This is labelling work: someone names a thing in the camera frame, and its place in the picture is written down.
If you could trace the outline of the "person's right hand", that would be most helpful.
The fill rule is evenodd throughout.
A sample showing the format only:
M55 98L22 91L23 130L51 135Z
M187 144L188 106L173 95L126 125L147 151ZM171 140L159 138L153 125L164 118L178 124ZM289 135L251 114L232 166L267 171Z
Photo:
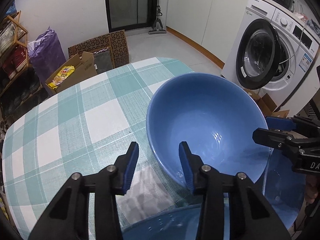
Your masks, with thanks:
M318 179L316 176L309 174L306 176L305 200L309 204L312 204L318 196L317 183Z

